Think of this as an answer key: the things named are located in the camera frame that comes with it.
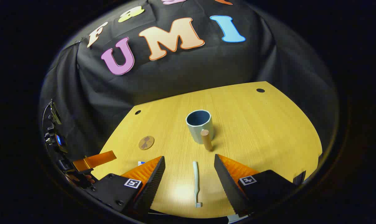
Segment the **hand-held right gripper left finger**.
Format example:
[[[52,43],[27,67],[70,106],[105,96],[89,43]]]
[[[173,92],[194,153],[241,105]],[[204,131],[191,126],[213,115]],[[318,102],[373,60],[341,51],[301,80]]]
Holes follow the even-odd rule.
[[[84,191],[116,212],[144,216],[154,201],[165,168],[164,156],[158,156],[122,175],[109,173]]]

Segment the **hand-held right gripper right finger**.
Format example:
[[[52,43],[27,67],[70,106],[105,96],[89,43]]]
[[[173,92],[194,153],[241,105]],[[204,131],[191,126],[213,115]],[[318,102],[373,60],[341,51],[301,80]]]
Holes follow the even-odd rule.
[[[298,188],[273,170],[259,172],[220,154],[214,168],[236,214],[248,215],[265,210]]]

